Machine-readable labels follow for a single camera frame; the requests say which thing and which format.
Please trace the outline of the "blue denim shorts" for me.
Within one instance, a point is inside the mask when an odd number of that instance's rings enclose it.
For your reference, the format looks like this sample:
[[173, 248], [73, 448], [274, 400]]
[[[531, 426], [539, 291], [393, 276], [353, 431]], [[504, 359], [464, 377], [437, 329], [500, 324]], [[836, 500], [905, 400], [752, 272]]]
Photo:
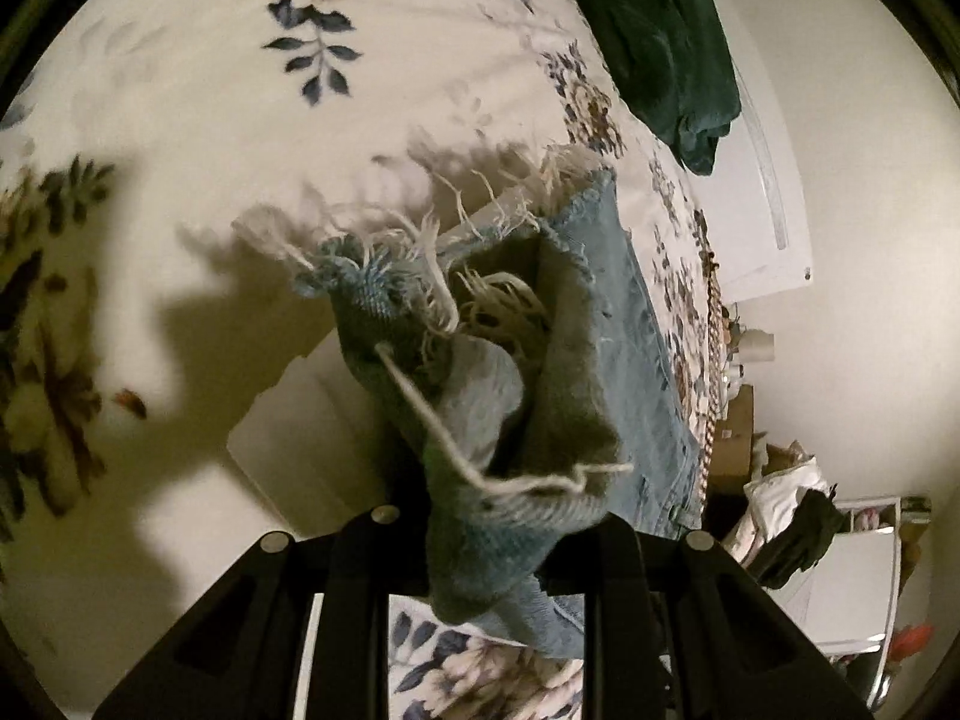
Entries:
[[617, 174], [554, 146], [404, 263], [358, 236], [290, 273], [332, 307], [343, 359], [381, 406], [386, 500], [428, 516], [433, 613], [551, 658], [584, 649], [581, 595], [539, 571], [619, 517], [674, 538], [697, 520], [700, 447], [620, 223]]

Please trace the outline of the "chair with clothes pile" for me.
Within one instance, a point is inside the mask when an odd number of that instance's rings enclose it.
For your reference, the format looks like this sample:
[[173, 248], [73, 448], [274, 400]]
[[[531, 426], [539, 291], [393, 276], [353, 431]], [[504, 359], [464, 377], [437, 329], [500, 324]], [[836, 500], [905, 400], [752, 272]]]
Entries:
[[788, 447], [763, 442], [757, 458], [743, 486], [745, 514], [722, 546], [764, 589], [779, 590], [827, 554], [844, 515], [835, 486], [797, 440]]

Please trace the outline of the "white shelf unit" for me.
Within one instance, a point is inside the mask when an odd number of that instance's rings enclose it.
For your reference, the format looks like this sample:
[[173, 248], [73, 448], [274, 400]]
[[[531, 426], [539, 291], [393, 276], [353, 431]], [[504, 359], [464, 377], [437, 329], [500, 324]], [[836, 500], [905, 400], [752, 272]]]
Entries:
[[908, 546], [932, 518], [924, 496], [840, 500], [839, 532], [822, 559], [771, 593], [867, 709], [884, 704], [901, 590], [913, 569]]

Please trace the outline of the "brown cardboard box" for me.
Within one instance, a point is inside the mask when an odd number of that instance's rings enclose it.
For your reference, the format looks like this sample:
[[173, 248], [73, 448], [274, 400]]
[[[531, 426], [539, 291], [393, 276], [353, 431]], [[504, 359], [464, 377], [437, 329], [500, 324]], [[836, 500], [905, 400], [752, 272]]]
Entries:
[[727, 418], [716, 426], [708, 476], [711, 491], [739, 494], [750, 481], [754, 463], [754, 411], [754, 387], [742, 385], [729, 403]]

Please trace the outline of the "white folded cloth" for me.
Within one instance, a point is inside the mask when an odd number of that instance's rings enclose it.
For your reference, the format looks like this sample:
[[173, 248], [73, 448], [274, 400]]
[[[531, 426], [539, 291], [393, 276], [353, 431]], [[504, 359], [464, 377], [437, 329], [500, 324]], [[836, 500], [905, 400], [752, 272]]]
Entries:
[[[298, 216], [261, 203], [233, 227], [252, 249], [301, 275], [320, 244], [348, 232], [358, 236], [361, 257], [384, 244], [402, 262], [416, 262], [427, 252], [427, 224], [391, 205], [319, 200]], [[254, 398], [229, 433], [228, 452], [296, 533], [327, 535], [386, 500], [384, 431], [381, 406], [348, 371], [332, 320], [316, 348]]]

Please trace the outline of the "brown checkered blanket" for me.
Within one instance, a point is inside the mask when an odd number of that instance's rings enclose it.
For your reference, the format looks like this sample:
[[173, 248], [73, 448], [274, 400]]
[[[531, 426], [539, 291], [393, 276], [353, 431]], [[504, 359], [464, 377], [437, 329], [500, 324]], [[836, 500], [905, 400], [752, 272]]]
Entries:
[[713, 461], [716, 444], [716, 429], [721, 419], [722, 399], [726, 392], [726, 383], [722, 382], [722, 372], [726, 369], [726, 346], [724, 339], [724, 314], [722, 313], [721, 288], [719, 288], [719, 263], [713, 247], [709, 243], [708, 221], [703, 210], [695, 211], [697, 223], [697, 243], [700, 252], [701, 270], [706, 283], [706, 385], [708, 385], [708, 416], [701, 443], [700, 477], [698, 478], [698, 496], [700, 507], [706, 509], [709, 491], [709, 470]]

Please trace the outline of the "floral bed sheet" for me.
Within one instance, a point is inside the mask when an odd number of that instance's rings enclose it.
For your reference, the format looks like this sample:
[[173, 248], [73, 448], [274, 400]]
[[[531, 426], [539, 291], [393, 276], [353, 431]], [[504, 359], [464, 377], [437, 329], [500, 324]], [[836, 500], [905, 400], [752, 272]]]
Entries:
[[2, 137], [2, 177], [109, 167], [60, 232], [5, 418], [49, 459], [2, 614], [60, 709], [93, 712], [231, 556], [376, 497], [381, 424], [324, 298], [342, 231], [493, 218], [560, 146], [612, 166], [686, 421], [708, 433], [697, 204], [620, 101], [574, 0], [88, 0]]

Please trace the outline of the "dark green blanket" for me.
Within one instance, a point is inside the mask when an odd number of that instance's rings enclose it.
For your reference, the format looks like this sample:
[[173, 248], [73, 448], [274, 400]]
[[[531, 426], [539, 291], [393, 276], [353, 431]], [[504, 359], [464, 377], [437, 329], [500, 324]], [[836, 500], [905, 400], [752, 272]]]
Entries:
[[715, 0], [576, 0], [620, 98], [697, 176], [742, 112]]

